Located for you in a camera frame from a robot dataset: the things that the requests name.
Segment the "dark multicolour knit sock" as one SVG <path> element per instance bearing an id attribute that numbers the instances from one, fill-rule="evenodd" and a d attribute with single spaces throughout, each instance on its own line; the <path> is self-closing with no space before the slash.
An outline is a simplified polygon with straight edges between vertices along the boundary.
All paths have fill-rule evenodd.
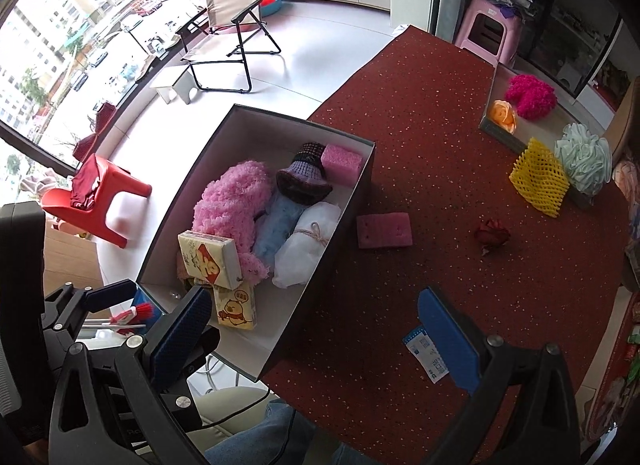
<path id="1" fill-rule="evenodd" d="M 318 142 L 305 142 L 291 164 L 277 171 L 276 182 L 282 196 L 297 204 L 311 206 L 331 194 L 333 186 L 326 180 L 321 161 L 325 148 Z"/>

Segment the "pink sponge block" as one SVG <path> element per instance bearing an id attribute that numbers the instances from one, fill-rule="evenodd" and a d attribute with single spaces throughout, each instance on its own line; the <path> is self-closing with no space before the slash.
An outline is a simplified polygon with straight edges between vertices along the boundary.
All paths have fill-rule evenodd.
<path id="1" fill-rule="evenodd" d="M 357 237 L 364 249 L 411 246 L 410 217 L 407 213 L 358 216 Z"/>
<path id="2" fill-rule="evenodd" d="M 335 144 L 328 144 L 321 155 L 321 163 L 330 184 L 355 187 L 359 179 L 363 157 Z"/>

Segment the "magenta fluffy cloth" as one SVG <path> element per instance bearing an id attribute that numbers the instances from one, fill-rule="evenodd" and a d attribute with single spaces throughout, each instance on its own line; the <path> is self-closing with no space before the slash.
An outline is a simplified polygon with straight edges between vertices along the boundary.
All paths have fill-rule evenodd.
<path id="1" fill-rule="evenodd" d="M 504 99 L 520 118 L 536 122 L 549 115 L 558 104 L 554 88 L 529 74 L 513 76 L 506 87 Z"/>

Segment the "dark grey storage box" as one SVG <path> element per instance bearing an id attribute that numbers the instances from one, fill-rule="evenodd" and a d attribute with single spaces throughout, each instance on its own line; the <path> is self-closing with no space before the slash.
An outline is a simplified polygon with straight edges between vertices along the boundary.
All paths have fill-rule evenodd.
<path id="1" fill-rule="evenodd" d="M 334 272 L 332 255 L 371 180 L 372 141 L 235 106 L 186 175 L 138 283 L 165 311 L 213 295 L 216 356 L 257 381 L 276 363 L 303 302 Z"/>

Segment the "blue white wet-wipe packet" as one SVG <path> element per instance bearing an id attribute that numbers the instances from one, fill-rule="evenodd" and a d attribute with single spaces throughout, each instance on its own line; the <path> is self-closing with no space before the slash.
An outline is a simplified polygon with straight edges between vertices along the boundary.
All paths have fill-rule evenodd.
<path id="1" fill-rule="evenodd" d="M 411 355 L 419 361 L 433 384 L 449 374 L 442 356 L 422 325 L 413 329 L 402 341 Z"/>

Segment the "pink fluffy chenille cloth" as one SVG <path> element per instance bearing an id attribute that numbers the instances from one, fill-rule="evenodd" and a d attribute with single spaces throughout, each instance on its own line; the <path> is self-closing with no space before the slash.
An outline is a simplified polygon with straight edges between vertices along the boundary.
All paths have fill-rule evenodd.
<path id="1" fill-rule="evenodd" d="M 273 190 L 265 163 L 248 160 L 210 181 L 194 206 L 192 230 L 228 237 L 235 243 L 243 279 L 257 285 L 268 277 L 269 267 L 252 252 L 256 218 L 266 210 Z"/>

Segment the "red plastic stool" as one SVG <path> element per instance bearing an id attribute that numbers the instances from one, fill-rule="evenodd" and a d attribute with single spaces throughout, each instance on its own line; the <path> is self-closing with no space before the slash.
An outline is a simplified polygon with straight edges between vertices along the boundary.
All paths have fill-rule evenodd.
<path id="1" fill-rule="evenodd" d="M 42 196 L 41 208 L 99 239 L 125 248 L 126 237 L 106 225 L 106 214 L 119 192 L 148 198 L 152 187 L 102 156 L 91 154 L 72 179 L 72 188 L 48 190 Z"/>

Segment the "grey shallow tray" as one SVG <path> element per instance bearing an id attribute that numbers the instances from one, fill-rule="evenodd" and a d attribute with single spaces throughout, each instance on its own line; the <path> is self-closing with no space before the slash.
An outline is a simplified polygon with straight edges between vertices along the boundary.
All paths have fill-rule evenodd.
<path id="1" fill-rule="evenodd" d="M 488 112 L 491 104 L 496 100 L 504 99 L 510 79 L 515 75 L 515 72 L 503 64 L 496 66 L 484 114 L 480 120 L 480 130 L 494 137 L 516 155 L 520 155 L 526 149 L 530 138 L 539 140 L 547 148 L 553 150 L 555 142 L 563 136 L 564 127 L 567 124 L 575 123 L 570 113 L 559 104 L 549 115 L 539 121 L 531 122 L 525 118 L 517 118 L 514 133 L 508 133 L 506 129 L 501 128 L 489 118 Z"/>

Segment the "red fabric rose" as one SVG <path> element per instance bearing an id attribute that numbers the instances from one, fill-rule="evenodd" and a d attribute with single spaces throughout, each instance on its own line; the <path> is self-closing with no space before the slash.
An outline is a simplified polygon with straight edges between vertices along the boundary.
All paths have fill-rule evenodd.
<path id="1" fill-rule="evenodd" d="M 497 249 L 511 239 L 511 233 L 497 219 L 486 219 L 473 232 L 473 237 L 482 255 L 486 255 Z"/>

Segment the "white foam bundle with rope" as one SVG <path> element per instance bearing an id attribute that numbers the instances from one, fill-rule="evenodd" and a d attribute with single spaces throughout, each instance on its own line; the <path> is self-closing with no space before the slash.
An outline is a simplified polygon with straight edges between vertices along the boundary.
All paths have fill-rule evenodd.
<path id="1" fill-rule="evenodd" d="M 341 214 L 341 207 L 328 202 L 319 202 L 303 212 L 292 234 L 274 255 L 274 286 L 287 289 L 310 280 Z"/>

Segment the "light blue fluffy cloth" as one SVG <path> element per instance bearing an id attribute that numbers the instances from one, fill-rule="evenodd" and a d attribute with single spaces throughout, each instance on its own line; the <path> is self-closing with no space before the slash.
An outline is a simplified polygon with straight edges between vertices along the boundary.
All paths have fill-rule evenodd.
<path id="1" fill-rule="evenodd" d="M 274 256 L 294 231 L 307 206 L 298 204 L 280 191 L 274 191 L 265 214 L 258 219 L 252 254 L 268 268 L 274 266 Z"/>

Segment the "pink plastic stool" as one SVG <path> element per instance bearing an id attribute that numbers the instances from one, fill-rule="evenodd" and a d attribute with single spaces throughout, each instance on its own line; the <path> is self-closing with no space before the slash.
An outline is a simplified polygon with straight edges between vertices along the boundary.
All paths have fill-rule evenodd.
<path id="1" fill-rule="evenodd" d="M 460 49 L 492 66 L 513 66 L 522 34 L 522 19 L 511 7 L 490 0 L 471 0 L 454 40 Z"/>

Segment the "mint green bath pouf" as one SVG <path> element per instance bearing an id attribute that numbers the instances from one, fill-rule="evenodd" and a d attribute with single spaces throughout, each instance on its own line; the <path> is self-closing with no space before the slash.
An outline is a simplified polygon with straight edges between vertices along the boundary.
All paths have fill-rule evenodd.
<path id="1" fill-rule="evenodd" d="M 585 196 L 593 198 L 611 181 L 608 140 L 590 133 L 584 124 L 567 124 L 562 137 L 555 141 L 553 152 L 570 184 Z"/>

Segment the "yellow foam fruit net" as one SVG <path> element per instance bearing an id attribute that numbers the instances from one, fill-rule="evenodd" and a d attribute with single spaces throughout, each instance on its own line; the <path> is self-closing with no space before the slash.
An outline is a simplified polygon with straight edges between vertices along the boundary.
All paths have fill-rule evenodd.
<path id="1" fill-rule="evenodd" d="M 562 164 L 536 138 L 516 159 L 509 180 L 518 194 L 537 211 L 556 218 L 570 188 Z"/>

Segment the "yellow tissue pack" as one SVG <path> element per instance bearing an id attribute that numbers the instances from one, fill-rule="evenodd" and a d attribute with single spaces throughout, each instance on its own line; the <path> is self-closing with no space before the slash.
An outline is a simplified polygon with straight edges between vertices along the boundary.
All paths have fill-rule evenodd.
<path id="1" fill-rule="evenodd" d="M 212 294 L 214 310 L 212 319 L 230 329 L 253 331 L 257 325 L 254 286 L 244 281 L 236 289 L 206 286 Z"/>
<path id="2" fill-rule="evenodd" d="M 243 281 L 235 242 L 230 237 L 184 231 L 178 235 L 186 273 L 212 286 L 236 289 Z"/>

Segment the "blue jeans leg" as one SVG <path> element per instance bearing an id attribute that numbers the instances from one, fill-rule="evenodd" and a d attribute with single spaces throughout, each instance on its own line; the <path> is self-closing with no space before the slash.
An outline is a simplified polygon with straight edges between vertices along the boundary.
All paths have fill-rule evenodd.
<path id="1" fill-rule="evenodd" d="M 211 464 L 372 464 L 281 399 L 262 401 L 215 426 L 202 440 Z"/>

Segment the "black folding chair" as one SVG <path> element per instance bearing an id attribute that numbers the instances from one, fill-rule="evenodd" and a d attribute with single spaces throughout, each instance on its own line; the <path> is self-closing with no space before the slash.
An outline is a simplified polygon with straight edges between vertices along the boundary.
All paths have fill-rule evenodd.
<path id="1" fill-rule="evenodd" d="M 262 18 L 262 0 L 205 0 L 204 9 L 180 29 L 179 36 L 181 60 L 200 92 L 248 94 L 253 89 L 248 58 L 282 54 Z M 206 85 L 200 73 L 213 66 L 239 66 L 244 83 Z"/>

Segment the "orange fabric flower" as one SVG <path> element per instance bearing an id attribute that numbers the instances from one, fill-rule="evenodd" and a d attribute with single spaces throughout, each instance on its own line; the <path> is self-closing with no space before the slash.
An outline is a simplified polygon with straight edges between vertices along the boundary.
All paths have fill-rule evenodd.
<path id="1" fill-rule="evenodd" d="M 509 134 L 513 134 L 518 127 L 518 115 L 516 115 L 512 104 L 506 100 L 492 101 L 487 116 L 494 124 Z"/>

